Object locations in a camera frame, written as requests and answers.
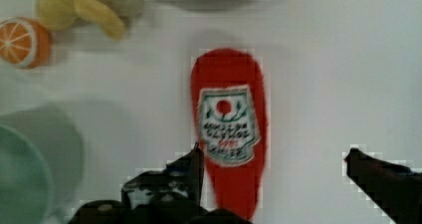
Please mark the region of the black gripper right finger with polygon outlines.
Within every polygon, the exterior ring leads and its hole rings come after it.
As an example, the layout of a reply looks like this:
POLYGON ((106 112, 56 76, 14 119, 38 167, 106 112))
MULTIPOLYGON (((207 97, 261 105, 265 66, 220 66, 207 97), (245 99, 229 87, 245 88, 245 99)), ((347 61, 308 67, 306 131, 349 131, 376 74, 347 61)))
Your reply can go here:
POLYGON ((346 175, 396 224, 421 224, 422 176, 351 148, 346 175))

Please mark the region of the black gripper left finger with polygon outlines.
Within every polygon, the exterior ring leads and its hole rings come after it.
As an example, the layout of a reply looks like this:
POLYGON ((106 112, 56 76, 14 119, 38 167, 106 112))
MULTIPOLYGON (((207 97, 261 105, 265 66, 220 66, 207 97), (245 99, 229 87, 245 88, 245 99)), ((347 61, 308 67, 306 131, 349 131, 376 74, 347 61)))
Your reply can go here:
POLYGON ((188 153, 167 163, 163 170, 144 171, 126 182, 120 191, 121 202, 134 209, 171 196, 203 212, 200 206, 203 178, 204 152, 196 142, 188 153))

